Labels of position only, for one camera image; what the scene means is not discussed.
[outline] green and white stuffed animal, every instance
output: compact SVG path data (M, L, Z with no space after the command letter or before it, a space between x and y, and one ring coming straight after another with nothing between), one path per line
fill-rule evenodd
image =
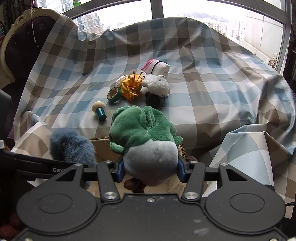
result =
M110 149L123 155L125 171L147 186L165 183L177 171L182 137L165 115L145 106L117 109L109 132Z

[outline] black cable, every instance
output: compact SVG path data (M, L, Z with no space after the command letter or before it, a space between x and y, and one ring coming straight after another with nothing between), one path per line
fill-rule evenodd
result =
M288 206L296 206L296 202L289 202L289 203L286 203L286 207Z

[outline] teal handle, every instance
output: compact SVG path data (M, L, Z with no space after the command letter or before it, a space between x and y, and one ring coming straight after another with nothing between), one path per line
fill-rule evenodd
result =
M96 115L98 116L99 121L104 121L107 118L105 111L102 107L96 109Z

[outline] triangular cutout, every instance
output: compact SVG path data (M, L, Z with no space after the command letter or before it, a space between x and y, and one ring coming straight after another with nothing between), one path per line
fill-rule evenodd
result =
M75 173L76 173L76 169L70 170L65 175L62 175L61 177L59 177L56 181L57 182L72 182L74 180Z
M226 171L227 171L227 175L228 175L229 181L232 181L232 182L235 182L235 181L246 181L245 178L243 178L242 176L240 176L239 174L237 174L232 169L226 169Z

